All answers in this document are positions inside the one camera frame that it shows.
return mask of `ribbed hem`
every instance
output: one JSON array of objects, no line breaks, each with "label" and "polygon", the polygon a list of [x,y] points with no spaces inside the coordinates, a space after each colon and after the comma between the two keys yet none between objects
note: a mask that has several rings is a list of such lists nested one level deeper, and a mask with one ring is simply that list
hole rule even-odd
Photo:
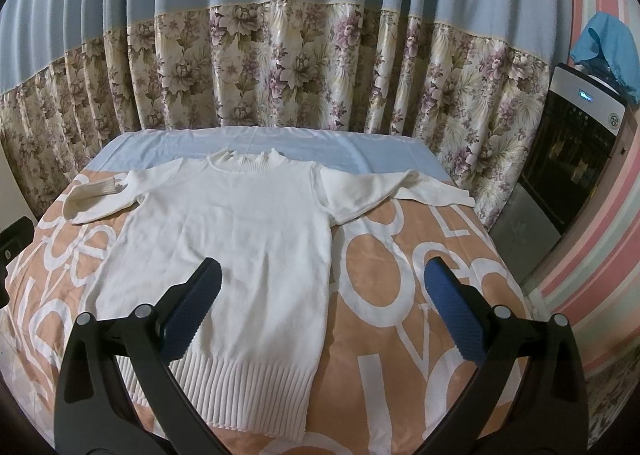
[{"label": "ribbed hem", "polygon": [[101,197],[103,195],[113,195],[116,193],[115,177],[109,177],[87,184],[78,184],[78,186],[71,190],[68,199],[89,199],[91,197]]},{"label": "ribbed hem", "polygon": [[87,184],[78,184],[66,196],[62,206],[62,216],[65,220],[75,224],[74,218],[78,216],[78,202],[80,200],[91,199],[94,197],[102,197],[105,195],[114,195],[118,192],[116,188],[116,180],[109,177],[96,182]]},{"label": "ribbed hem", "polygon": [[[118,364],[133,401],[148,406],[130,360],[119,358]],[[187,351],[170,368],[208,425],[302,439],[315,367],[276,367]]]}]

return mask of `mock neck collar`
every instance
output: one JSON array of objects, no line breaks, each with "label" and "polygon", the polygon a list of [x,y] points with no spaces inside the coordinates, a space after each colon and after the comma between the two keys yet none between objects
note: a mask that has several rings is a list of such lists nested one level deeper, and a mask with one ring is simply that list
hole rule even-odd
[{"label": "mock neck collar", "polygon": [[274,169],[287,159],[275,148],[259,154],[244,154],[233,150],[222,150],[207,157],[209,164],[216,169],[234,172],[255,172]]}]

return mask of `bed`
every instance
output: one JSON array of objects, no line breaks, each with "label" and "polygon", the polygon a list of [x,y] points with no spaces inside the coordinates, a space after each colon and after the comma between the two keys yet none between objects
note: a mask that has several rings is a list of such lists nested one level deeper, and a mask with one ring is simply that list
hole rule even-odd
[{"label": "bed", "polygon": [[[391,172],[416,168],[448,181],[426,146],[404,136],[230,127],[140,131],[114,139],[71,186],[114,172],[163,164],[219,149],[315,159],[341,170]],[[75,228],[62,218],[62,194],[36,228],[33,244],[9,267],[11,303],[2,312],[1,371],[21,408],[52,442],[52,405],[63,345],[91,284],[129,212]],[[471,376],[419,276],[442,256],[492,304],[527,314],[520,289],[471,208],[434,208],[387,200],[334,228],[329,321],[301,446],[334,453],[412,453],[439,423]],[[520,380],[514,365],[484,433],[499,427]],[[131,373],[123,374],[145,427],[158,423]],[[194,381],[179,381],[187,395]],[[292,441],[217,429],[235,453],[283,453]]]}]

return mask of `white wall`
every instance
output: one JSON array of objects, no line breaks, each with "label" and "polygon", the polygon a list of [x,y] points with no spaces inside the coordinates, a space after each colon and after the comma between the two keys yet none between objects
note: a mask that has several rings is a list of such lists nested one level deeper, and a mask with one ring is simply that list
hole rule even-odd
[{"label": "white wall", "polygon": [[28,216],[33,222],[36,219],[31,213],[27,202],[20,193],[18,184],[0,146],[0,231],[13,224],[21,216]]}]

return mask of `floral curtain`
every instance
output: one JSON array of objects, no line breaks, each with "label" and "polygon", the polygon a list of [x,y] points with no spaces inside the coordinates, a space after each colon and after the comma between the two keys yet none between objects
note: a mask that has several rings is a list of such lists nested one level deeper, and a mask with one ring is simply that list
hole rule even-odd
[{"label": "floral curtain", "polygon": [[640,381],[640,345],[587,381],[589,446],[613,424]]},{"label": "floral curtain", "polygon": [[0,142],[42,215],[113,137],[231,124],[409,135],[490,227],[540,121],[549,66],[499,38],[354,3],[170,12],[67,51],[0,96]]}]

